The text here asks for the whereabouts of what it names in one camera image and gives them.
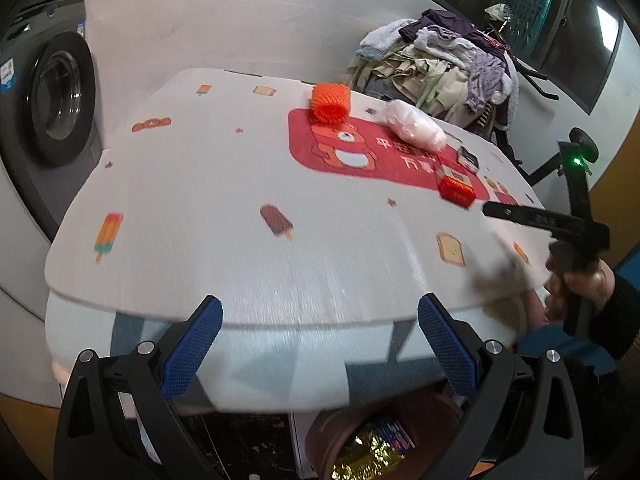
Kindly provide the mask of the person's right hand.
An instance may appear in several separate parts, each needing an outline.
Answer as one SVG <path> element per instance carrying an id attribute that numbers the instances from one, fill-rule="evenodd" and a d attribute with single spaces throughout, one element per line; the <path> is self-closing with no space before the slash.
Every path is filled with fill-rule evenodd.
<path id="1" fill-rule="evenodd" d="M 588 300 L 598 310 L 602 310 L 613 296 L 615 275 L 603 260 L 585 271 L 564 272 L 560 275 L 556 272 L 553 257 L 550 256 L 546 268 L 551 272 L 544 284 L 544 289 L 548 292 L 544 305 L 549 321 L 561 321 L 564 318 L 571 292 Z"/>

